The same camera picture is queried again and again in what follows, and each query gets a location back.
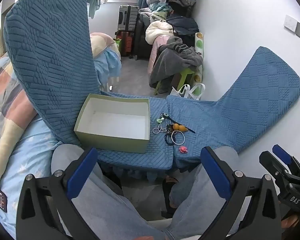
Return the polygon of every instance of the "bracelet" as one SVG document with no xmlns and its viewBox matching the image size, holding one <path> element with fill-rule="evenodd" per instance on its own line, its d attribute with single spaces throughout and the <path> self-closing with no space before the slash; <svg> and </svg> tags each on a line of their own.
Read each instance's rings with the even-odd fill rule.
<svg viewBox="0 0 300 240">
<path fill-rule="evenodd" d="M 173 135 L 174 135 L 174 133 L 177 133 L 177 132 L 180 132 L 180 133 L 183 135 L 183 142 L 182 142 L 182 143 L 176 143 L 176 142 L 173 140 Z M 175 130 L 175 131 L 173 131 L 172 134 L 171 134 L 171 140 L 172 140 L 172 142 L 173 142 L 175 145 L 182 145 L 182 144 L 184 144 L 184 142 L 186 141 L 186 137 L 185 137 L 185 135 L 183 134 L 183 132 L 178 131 L 178 130 Z"/>
</svg>

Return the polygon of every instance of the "open cardboard box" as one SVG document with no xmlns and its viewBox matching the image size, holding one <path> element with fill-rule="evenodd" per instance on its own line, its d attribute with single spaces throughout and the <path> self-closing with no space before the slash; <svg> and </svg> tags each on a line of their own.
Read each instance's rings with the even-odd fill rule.
<svg viewBox="0 0 300 240">
<path fill-rule="evenodd" d="M 150 137 L 149 99 L 89 94 L 74 132 L 86 147 L 144 153 Z"/>
</svg>

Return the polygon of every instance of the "green stool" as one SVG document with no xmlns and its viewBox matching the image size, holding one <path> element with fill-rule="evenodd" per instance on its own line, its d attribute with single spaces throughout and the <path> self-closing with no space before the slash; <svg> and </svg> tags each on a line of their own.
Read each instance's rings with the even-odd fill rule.
<svg viewBox="0 0 300 240">
<path fill-rule="evenodd" d="M 187 75 L 189 74 L 194 74 L 194 71 L 192 71 L 190 68 L 185 68 L 183 71 L 180 72 L 180 75 L 181 75 L 181 78 L 180 78 L 180 81 L 179 81 L 179 84 L 178 84 L 178 88 L 177 90 L 181 89 L 182 86 L 185 84 L 185 81 L 186 81 L 186 77 Z M 155 90 L 154 90 L 154 95 L 156 96 L 158 94 L 158 90 L 160 88 L 160 85 L 161 85 L 161 81 L 158 82 L 157 86 L 155 87 Z"/>
</svg>

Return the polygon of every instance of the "sandal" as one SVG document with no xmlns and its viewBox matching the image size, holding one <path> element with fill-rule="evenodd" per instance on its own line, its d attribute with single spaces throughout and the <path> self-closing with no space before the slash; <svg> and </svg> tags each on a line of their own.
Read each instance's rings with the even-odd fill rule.
<svg viewBox="0 0 300 240">
<path fill-rule="evenodd" d="M 166 182 L 166 179 L 162 182 L 162 190 L 164 195 L 164 201 L 166 204 L 167 211 L 161 211 L 161 216 L 164 218 L 172 218 L 173 214 L 177 210 L 176 208 L 172 208 L 170 206 L 170 200 L 169 200 L 169 194 L 171 192 L 172 186 L 175 185 L 176 182 Z"/>
</svg>

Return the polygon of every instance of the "gray blanket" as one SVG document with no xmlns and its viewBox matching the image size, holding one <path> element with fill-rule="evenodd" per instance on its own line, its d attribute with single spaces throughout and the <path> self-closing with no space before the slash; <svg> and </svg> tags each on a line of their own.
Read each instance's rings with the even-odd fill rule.
<svg viewBox="0 0 300 240">
<path fill-rule="evenodd" d="M 159 47 L 152 69 L 149 86 L 155 88 L 160 80 L 167 80 L 170 76 L 189 67 L 193 71 L 202 64 L 202 58 L 196 54 L 194 48 L 182 43 L 182 39 L 172 36 L 167 44 Z"/>
</svg>

